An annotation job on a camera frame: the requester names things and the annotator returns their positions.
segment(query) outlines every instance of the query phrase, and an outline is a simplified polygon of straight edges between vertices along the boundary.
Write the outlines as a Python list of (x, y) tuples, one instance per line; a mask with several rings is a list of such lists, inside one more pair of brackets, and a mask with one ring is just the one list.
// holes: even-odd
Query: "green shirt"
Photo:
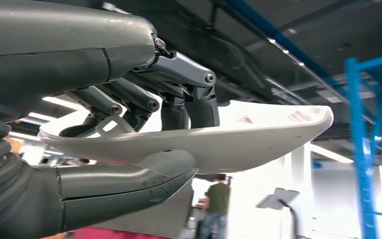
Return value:
[(228, 213), (230, 187), (224, 183), (217, 183), (208, 189), (206, 196), (210, 198), (208, 203), (209, 213)]

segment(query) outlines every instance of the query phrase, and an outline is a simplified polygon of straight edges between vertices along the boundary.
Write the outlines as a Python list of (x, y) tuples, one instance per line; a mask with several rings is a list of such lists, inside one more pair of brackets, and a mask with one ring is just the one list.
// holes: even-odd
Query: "blue metal shelf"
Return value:
[[(358, 63), (351, 58), (345, 61), (348, 75), (348, 90), (339, 86), (321, 66), (301, 51), (293, 42), (283, 36), (266, 19), (259, 15), (245, 0), (223, 0), (222, 8), (236, 20), (246, 26), (254, 34), (267, 38), (269, 42), (283, 51), (290, 59), (301, 66), (314, 79), (335, 93), (342, 101), (350, 106), (352, 139), (355, 146), (355, 170), (358, 178), (361, 231), (363, 239), (377, 239), (376, 215), (374, 211), (374, 197), (372, 187), (373, 158), (379, 143), (382, 146), (382, 57), (367, 62)], [(360, 72), (366, 71), (373, 76), (377, 83), (369, 84), (362, 81)], [(378, 113), (375, 116), (364, 108), (360, 95), (361, 84), (367, 86), (376, 94)], [(367, 139), (366, 123), (364, 119), (374, 124), (373, 136)]]
[[(372, 159), (375, 157), (379, 143), (382, 144), (382, 57), (370, 61), (358, 63), (356, 58), (345, 61), (346, 73), (348, 75), (348, 93), (350, 98), (351, 121), (352, 121), (352, 139), (355, 144), (356, 168), (360, 188), (361, 213), (363, 215), (363, 224), (372, 226), (374, 223), (371, 186), (371, 166)], [(373, 133), (370, 142), (366, 142), (366, 128), (364, 121), (359, 117), (362, 114), (363, 101), (360, 99), (360, 85), (368, 84), (361, 82), (360, 73), (366, 71), (377, 81), (370, 85), (370, 89), (376, 95), (377, 115), (373, 125)]]

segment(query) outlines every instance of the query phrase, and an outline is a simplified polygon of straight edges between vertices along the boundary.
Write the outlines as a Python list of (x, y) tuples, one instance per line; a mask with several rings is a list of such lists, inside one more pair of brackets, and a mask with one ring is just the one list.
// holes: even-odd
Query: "red object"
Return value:
[(168, 239), (147, 234), (114, 231), (101, 228), (81, 228), (75, 231), (74, 239)]

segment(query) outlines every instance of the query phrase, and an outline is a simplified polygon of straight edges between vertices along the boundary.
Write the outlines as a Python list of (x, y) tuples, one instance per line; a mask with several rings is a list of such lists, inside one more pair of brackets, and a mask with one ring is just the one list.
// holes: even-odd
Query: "white plastic part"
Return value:
[(57, 136), (62, 129), (83, 122), (88, 112), (77, 111), (43, 124), (39, 137), (67, 155), (119, 165), (137, 163), (152, 153), (182, 149), (199, 161), (199, 173), (231, 173), (280, 158), (316, 138), (333, 122), (327, 106), (231, 105), (219, 108), (219, 127), (88, 138)]

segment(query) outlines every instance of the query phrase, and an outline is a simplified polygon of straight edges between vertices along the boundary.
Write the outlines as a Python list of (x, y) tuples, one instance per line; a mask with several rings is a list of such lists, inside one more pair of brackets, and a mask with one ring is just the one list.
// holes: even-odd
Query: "robotic hand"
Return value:
[[(156, 34), (148, 21), (130, 14), (0, 0), (0, 239), (42, 238), (143, 210), (169, 199), (197, 173), (196, 159), (182, 150), (130, 166), (31, 167), (3, 140), (10, 131), (4, 122), (63, 92), (90, 109), (91, 121), (117, 115), (125, 104), (126, 120), (140, 128), (145, 117), (134, 119), (149, 116), (156, 105), (121, 77), (145, 74), (145, 85), (163, 90), (165, 111), (183, 115), (185, 105), (192, 127), (218, 125), (213, 72), (167, 51)], [(177, 122), (164, 129), (184, 127)]]

